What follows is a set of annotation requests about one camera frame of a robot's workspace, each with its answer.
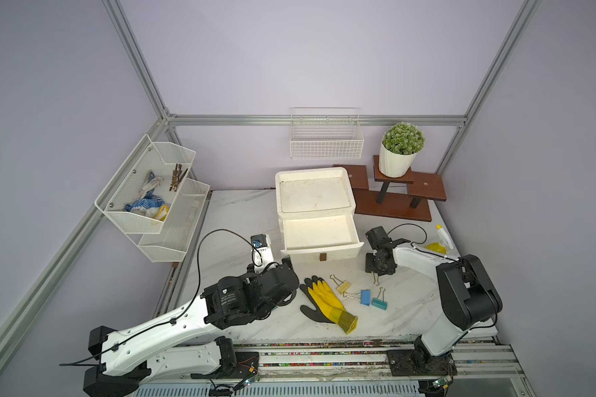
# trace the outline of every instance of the teal binder clip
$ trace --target teal binder clip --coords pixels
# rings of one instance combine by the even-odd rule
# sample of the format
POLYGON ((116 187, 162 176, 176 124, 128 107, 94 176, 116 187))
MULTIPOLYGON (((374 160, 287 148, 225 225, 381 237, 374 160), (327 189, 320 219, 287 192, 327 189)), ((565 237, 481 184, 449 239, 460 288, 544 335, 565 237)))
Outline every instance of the teal binder clip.
POLYGON ((388 302, 384 301, 384 300, 380 300, 379 296, 380 294, 382 294, 382 299, 384 299, 384 292, 386 291, 386 288, 379 288, 379 292, 377 293, 377 297, 373 298, 373 301, 371 302, 371 304, 375 307, 378 307, 382 310, 386 310, 386 307, 388 306, 388 302))

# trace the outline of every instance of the potted plant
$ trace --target potted plant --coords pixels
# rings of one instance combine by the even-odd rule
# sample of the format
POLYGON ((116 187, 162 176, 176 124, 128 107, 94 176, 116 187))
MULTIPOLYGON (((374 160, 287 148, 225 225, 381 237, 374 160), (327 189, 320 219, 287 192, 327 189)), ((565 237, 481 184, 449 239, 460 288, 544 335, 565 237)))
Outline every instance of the potted plant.
POLYGON ((424 147, 424 134, 411 123, 399 123, 384 134, 379 148, 379 170, 390 178, 406 173, 424 147))

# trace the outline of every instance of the wooden shelf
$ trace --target wooden shelf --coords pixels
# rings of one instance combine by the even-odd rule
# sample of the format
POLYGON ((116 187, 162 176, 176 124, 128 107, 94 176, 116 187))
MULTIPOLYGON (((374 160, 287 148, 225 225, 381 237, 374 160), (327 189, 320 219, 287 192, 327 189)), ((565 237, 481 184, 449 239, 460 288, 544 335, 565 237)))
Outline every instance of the wooden shelf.
POLYGON ((412 184, 415 182, 415 177, 413 176, 413 171, 409 167, 408 171, 404 175, 399 178, 390 178, 384 175, 379 170, 379 155, 373 156, 373 178, 378 182, 394 182, 396 184, 412 184))
POLYGON ((430 200, 446 201, 446 191, 441 175, 413 172, 415 183, 408 186, 409 195, 430 200))
POLYGON ((369 176, 366 165, 333 164, 333 167, 343 167, 346 169, 352 189, 369 189, 369 176))
POLYGON ((413 196, 387 193, 384 202, 378 204, 376 202, 378 195, 379 192, 370 190, 354 190, 355 213, 375 215, 378 217, 421 220, 423 222, 430 222, 432 220, 428 200, 422 199, 417 205, 417 208, 412 208, 411 202, 414 199, 413 196))

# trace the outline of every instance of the black metal leg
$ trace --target black metal leg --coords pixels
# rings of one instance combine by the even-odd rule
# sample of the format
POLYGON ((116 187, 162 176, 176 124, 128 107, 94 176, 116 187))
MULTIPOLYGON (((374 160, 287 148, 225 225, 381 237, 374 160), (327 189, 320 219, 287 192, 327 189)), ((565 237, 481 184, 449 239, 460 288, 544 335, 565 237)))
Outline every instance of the black metal leg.
POLYGON ((388 189, 388 186, 390 184, 391 184, 391 182, 383 182, 382 183, 382 190, 380 190, 379 196, 377 197, 378 204, 382 204, 382 201, 384 201, 384 196, 386 195, 386 190, 388 189))
POLYGON ((411 208, 417 208, 417 205, 420 203, 421 198, 419 197, 413 197, 413 199, 411 200, 411 208))

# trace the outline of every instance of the black cable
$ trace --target black cable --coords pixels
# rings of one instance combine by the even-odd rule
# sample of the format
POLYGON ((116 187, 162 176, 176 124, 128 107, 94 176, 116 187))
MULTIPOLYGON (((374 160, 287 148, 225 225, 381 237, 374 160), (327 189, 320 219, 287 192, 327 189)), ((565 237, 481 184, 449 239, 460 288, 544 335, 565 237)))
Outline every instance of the black cable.
POLYGON ((215 383, 214 383, 214 381, 212 380, 212 378, 211 378, 209 375, 206 375, 205 377, 207 377, 207 378, 208 378, 208 380, 209 380, 210 382, 212 382, 212 385, 213 385, 213 386, 214 386, 214 388, 216 389, 216 388, 217 388, 217 384, 215 384, 215 383))
POLYGON ((265 269, 262 269, 261 275, 265 274, 267 272, 267 270, 270 268, 270 266, 272 266, 273 264, 280 266, 280 264, 278 262, 270 262, 267 264, 267 266, 265 266, 265 269))
MULTIPOLYGON (((119 349, 119 345, 123 345, 127 341, 131 340, 132 338, 138 337, 139 335, 141 335, 144 332, 148 332, 149 330, 154 329, 156 327, 159 327, 161 325, 166 325, 166 324, 175 325, 176 324, 176 321, 179 318, 183 317, 183 315, 188 311, 188 309, 190 309, 190 307, 192 306, 192 303, 194 303, 194 299, 196 299, 196 296, 198 295, 199 290, 201 289, 201 265, 199 263, 199 252, 201 251, 201 245, 203 244, 203 242, 205 241, 205 239, 210 234, 215 233, 215 232, 219 232, 219 231, 230 232, 230 233, 234 234, 235 236, 240 237, 244 242, 247 243, 248 246, 254 247, 243 236, 241 236, 238 233, 232 232, 231 230, 227 230, 227 229, 216 229, 216 230, 213 230, 213 231, 209 232, 208 234, 206 234, 205 236, 203 236, 203 238, 201 239, 201 242, 199 242, 199 245, 197 246, 197 249, 196 249, 196 270, 198 271, 198 275, 199 275, 199 280, 198 280, 197 285, 196 285, 196 292, 194 292, 194 295, 193 295, 192 300, 190 301, 190 303, 187 305, 187 307, 185 308, 185 310, 183 310, 183 312, 181 314, 179 314, 177 317, 171 318, 167 322, 160 322, 160 323, 157 323, 155 325, 152 325, 152 326, 150 326, 150 327, 148 327, 148 328, 146 328, 146 329, 144 329, 144 330, 142 330, 140 332, 137 332, 135 335, 133 335, 131 337, 128 337, 127 339, 123 340, 122 342, 115 343, 114 345, 112 345, 111 347, 109 347, 108 349, 104 350, 101 353, 94 354, 94 355, 92 355, 92 356, 90 356, 88 358, 85 358, 85 359, 79 360, 79 361, 75 361, 73 363, 60 364, 60 367, 80 367, 80 365, 79 365, 80 363, 83 363, 84 361, 88 361, 88 360, 90 360, 92 358, 101 357, 102 354, 107 353, 107 352, 111 351, 112 349, 117 350, 117 349, 119 349)), ((261 252, 256 247, 254 247, 254 250, 256 250, 256 252, 258 252, 259 255, 261 254, 261 252)))
POLYGON ((472 331, 472 330, 476 330, 476 329, 479 329, 479 328, 492 328, 492 327, 494 327, 494 326, 496 325, 496 320, 497 320, 498 318, 499 318, 499 314, 498 314, 498 313, 495 313, 495 314, 494 314, 494 321, 493 321, 493 324, 492 324, 492 325, 486 325, 486 326, 484 326, 484 327, 473 327, 473 328, 469 329, 467 333, 464 333, 464 334, 461 336, 461 338, 457 339, 457 341, 456 341, 455 343, 453 343, 453 346, 454 346, 454 345, 456 345, 457 343, 459 343, 459 341, 460 341, 461 339, 463 339, 463 338, 464 338, 464 336, 468 335, 468 334, 470 333, 470 331, 472 331))
POLYGON ((439 257, 439 258, 442 258, 442 259, 451 260, 451 261, 453 261, 453 262, 455 262, 455 263, 459 263, 459 260, 454 260, 454 259, 452 259, 452 258, 448 258, 446 255, 441 255, 441 254, 439 254, 439 253, 428 252, 428 251, 420 251, 420 250, 418 249, 419 247, 418 247, 418 246, 416 246, 416 245, 413 245, 413 243, 412 243, 412 242, 411 242, 411 247, 413 247, 414 249, 416 249, 418 252, 421 252, 421 253, 427 253, 427 254, 429 254, 429 255, 434 255, 434 256, 436 256, 436 257, 439 257))
POLYGON ((479 328, 492 328, 492 327, 494 327, 496 325, 496 319, 497 318, 499 318, 499 314, 495 313, 494 314, 494 321, 493 321, 493 324, 492 325, 486 325, 484 327, 473 327, 470 330, 472 331, 472 330, 476 330, 476 329, 479 329, 479 328))
POLYGON ((423 244, 423 243, 425 243, 425 242, 426 242, 426 240, 428 240, 428 234, 426 233, 426 231, 424 230, 424 228, 423 228, 423 227, 421 227, 420 225, 416 225, 416 224, 401 224, 401 225, 397 225, 397 226, 395 226, 394 228, 392 228, 392 229, 390 230, 390 232, 388 232, 388 233, 387 233, 387 235, 388 235, 388 234, 391 234, 391 232, 392 232, 392 231, 394 231, 395 229, 397 229, 398 227, 400 227, 400 226, 405 226, 405 225, 413 225, 413 226, 417 226, 417 227, 419 227, 419 228, 421 229, 421 231, 422 231, 422 232, 424 232, 424 241, 423 241, 423 242, 421 242, 421 243, 418 243, 418 242, 414 242, 414 243, 416 243, 416 244, 423 244))

